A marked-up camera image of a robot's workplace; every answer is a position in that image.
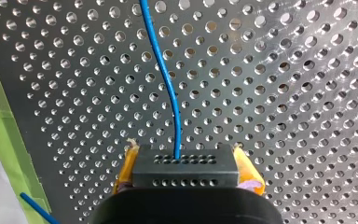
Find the green edge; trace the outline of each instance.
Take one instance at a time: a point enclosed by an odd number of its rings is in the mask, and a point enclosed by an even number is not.
[[[40,206],[51,211],[45,191],[39,183],[30,155],[22,142],[19,127],[13,117],[0,82],[0,161],[7,173],[11,187],[31,224],[47,223],[26,202],[20,199],[25,192]]]

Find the blue cable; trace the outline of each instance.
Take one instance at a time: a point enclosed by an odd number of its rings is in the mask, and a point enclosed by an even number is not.
[[[173,88],[173,84],[171,83],[171,78],[165,65],[164,59],[162,58],[161,50],[159,49],[158,40],[156,37],[156,33],[153,28],[152,17],[149,12],[149,5],[147,4],[147,0],[140,0],[142,14],[144,15],[145,26],[147,30],[147,34],[149,36],[150,44],[152,45],[152,49],[156,55],[156,59],[158,62],[158,66],[161,70],[162,77],[164,78],[165,85],[167,86],[168,94],[170,95],[172,111],[174,116],[174,125],[175,125],[175,145],[173,150],[174,157],[178,160],[180,158],[180,145],[181,145],[181,120],[180,120],[180,111],[179,104],[176,100],[175,89]]]
[[[54,217],[52,217],[48,212],[46,212],[39,204],[37,204],[34,200],[32,200],[26,193],[21,193],[20,197],[28,203],[33,209],[43,217],[50,224],[60,224]]]

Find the metal plate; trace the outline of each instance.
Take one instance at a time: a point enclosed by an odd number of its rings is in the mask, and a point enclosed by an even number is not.
[[[126,138],[172,148],[139,5],[0,0],[0,78],[62,223],[111,193]],[[285,223],[358,223],[358,0],[149,1],[183,147],[243,143]]]

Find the circular hole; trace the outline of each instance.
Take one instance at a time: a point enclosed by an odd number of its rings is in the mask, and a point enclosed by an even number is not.
[[[138,36],[138,39],[145,39],[147,36],[147,31],[145,29],[139,29],[136,32],[136,36]]]
[[[201,18],[202,18],[202,13],[199,12],[199,11],[195,11],[194,14],[193,14],[193,19],[195,21],[199,21]]]
[[[173,180],[171,181],[171,185],[174,186],[174,187],[176,187],[176,186],[179,185],[179,181],[178,181],[177,179],[173,179]]]
[[[238,54],[242,51],[242,46],[241,44],[233,44],[231,45],[231,53],[233,54]]]
[[[96,21],[98,20],[98,11],[95,9],[90,9],[87,13],[87,16],[89,17],[89,20]]]
[[[176,23],[178,21],[178,19],[179,19],[178,16],[174,13],[170,16],[171,23]]]
[[[157,179],[153,180],[153,186],[155,187],[159,186],[159,181]]]
[[[186,187],[188,185],[188,181],[187,180],[181,180],[180,184],[183,186],[183,187]]]
[[[142,16],[142,10],[141,10],[141,6],[139,4],[132,5],[131,11],[132,11],[132,14],[135,16]]]
[[[219,8],[219,10],[217,10],[217,15],[220,18],[224,18],[227,15],[227,10],[225,8]]]
[[[169,182],[167,179],[163,179],[163,180],[161,181],[161,185],[164,186],[164,187],[167,187],[169,183],[170,183],[170,182]]]
[[[264,88],[263,86],[257,86],[255,87],[255,94],[256,95],[261,95],[266,91],[266,88]]]
[[[186,10],[190,7],[190,1],[189,0],[179,0],[178,6],[181,10]]]
[[[208,54],[209,54],[209,56],[214,56],[214,55],[216,55],[216,54],[217,54],[217,51],[218,51],[217,46],[212,45],[212,46],[208,47]]]
[[[307,15],[307,21],[315,22],[319,19],[320,13],[318,11],[312,10]]]
[[[131,62],[131,57],[128,54],[122,54],[120,56],[120,60],[121,60],[122,63],[130,63]]]
[[[192,58],[194,56],[194,54],[196,54],[196,51],[192,48],[186,49],[185,50],[185,56],[187,58]]]
[[[281,40],[280,47],[281,49],[289,49],[292,46],[292,41],[290,39]]]
[[[151,55],[151,53],[149,53],[149,52],[143,52],[142,53],[142,61],[144,61],[144,62],[150,62],[152,60],[152,55]]]
[[[163,56],[164,56],[164,59],[166,61],[168,61],[169,59],[171,59],[173,57],[173,53],[172,53],[172,51],[166,49],[166,50],[164,50]]]
[[[283,13],[283,15],[281,16],[281,23],[283,25],[288,25],[292,22],[293,17],[292,15],[290,15],[290,13]]]
[[[193,187],[197,186],[198,184],[199,184],[199,181],[196,180],[196,179],[192,179],[192,180],[190,181],[190,185],[193,186]]]
[[[208,33],[211,33],[213,31],[215,31],[217,28],[217,23],[214,22],[214,21],[208,21],[206,23],[206,26],[205,26],[205,30],[208,32]]]
[[[209,181],[209,185],[214,187],[217,186],[219,184],[219,182],[216,179],[212,179]]]
[[[340,43],[342,43],[342,41],[344,40],[344,36],[343,35],[333,35],[333,37],[331,37],[331,43],[333,45],[339,45]]]
[[[168,28],[167,26],[161,26],[161,28],[159,28],[159,35],[161,37],[166,37],[170,35],[170,28]]]
[[[182,26],[182,33],[184,35],[191,35],[193,33],[193,26],[189,23],[186,23]]]
[[[315,36],[309,36],[305,40],[305,46],[307,46],[308,48],[312,48],[313,46],[316,45],[316,43],[317,43],[317,39]]]
[[[163,1],[157,1],[155,5],[156,12],[164,13],[167,10],[167,5]]]
[[[334,12],[333,16],[336,18],[336,20],[342,20],[347,15],[347,9],[343,7],[337,8],[337,10]]]
[[[307,60],[304,62],[304,69],[309,71],[310,69],[312,69],[315,66],[315,62],[311,61],[311,60]]]
[[[234,18],[229,22],[229,27],[231,30],[236,31],[241,28],[241,20]]]
[[[290,69],[290,63],[281,63],[279,65],[279,71],[282,73],[289,71],[289,69]]]
[[[255,18],[255,26],[258,28],[263,27],[264,25],[266,25],[267,20],[264,16],[258,16]]]
[[[120,8],[118,7],[111,7],[109,9],[109,15],[112,18],[119,18],[120,17]]]
[[[302,86],[301,86],[301,90],[303,92],[307,92],[312,90],[312,84],[310,84],[309,82],[305,82]]]

